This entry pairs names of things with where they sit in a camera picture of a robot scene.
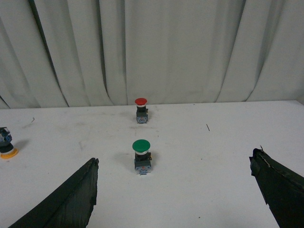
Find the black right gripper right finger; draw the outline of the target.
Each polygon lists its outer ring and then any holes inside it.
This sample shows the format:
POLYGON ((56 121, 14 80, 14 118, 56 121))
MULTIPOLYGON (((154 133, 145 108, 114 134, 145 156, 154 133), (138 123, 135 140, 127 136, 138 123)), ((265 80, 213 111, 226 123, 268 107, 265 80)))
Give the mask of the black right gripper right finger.
POLYGON ((265 203, 281 228, 304 226, 304 178, 255 148, 249 158, 265 203))

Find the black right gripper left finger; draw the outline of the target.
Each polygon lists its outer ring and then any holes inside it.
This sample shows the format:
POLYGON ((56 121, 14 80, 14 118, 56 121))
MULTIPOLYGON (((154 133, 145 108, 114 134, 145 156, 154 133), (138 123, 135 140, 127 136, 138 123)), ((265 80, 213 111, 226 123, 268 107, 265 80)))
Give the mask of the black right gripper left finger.
POLYGON ((91 158, 11 228, 85 228, 97 199, 97 158, 91 158))

